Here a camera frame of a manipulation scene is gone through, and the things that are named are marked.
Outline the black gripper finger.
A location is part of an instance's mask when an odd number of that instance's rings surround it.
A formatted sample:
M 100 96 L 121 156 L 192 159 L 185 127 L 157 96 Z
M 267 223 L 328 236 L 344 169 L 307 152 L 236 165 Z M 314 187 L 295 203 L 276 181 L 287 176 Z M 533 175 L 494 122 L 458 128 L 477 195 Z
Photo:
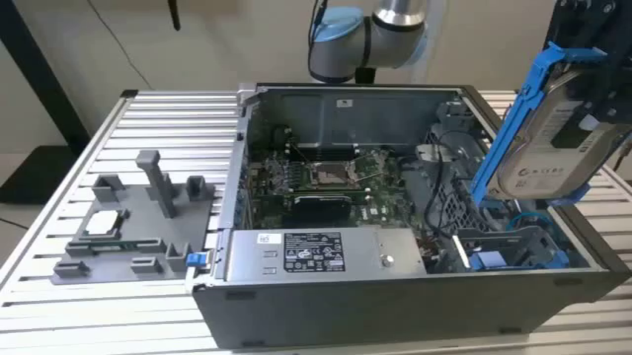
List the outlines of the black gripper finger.
M 592 133 L 592 130 L 585 130 L 580 127 L 580 122 L 584 118 L 572 116 L 558 130 L 556 136 L 550 140 L 550 145 L 556 149 L 576 149 L 585 138 Z

